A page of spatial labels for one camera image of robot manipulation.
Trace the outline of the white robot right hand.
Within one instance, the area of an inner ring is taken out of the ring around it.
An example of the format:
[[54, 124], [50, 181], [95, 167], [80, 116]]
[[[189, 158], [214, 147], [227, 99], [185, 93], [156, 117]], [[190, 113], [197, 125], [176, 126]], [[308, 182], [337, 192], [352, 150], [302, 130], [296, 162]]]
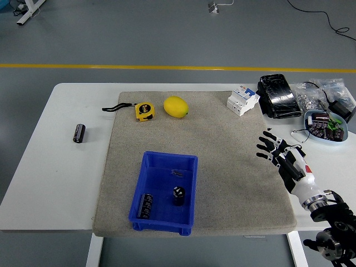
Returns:
[[303, 208], [312, 202], [326, 199], [326, 195], [315, 183], [315, 177], [305, 161], [305, 153], [300, 145], [290, 145], [285, 140], [263, 131], [259, 137], [261, 144], [257, 144], [260, 152], [258, 157], [270, 161], [278, 168], [287, 191], [295, 195]]

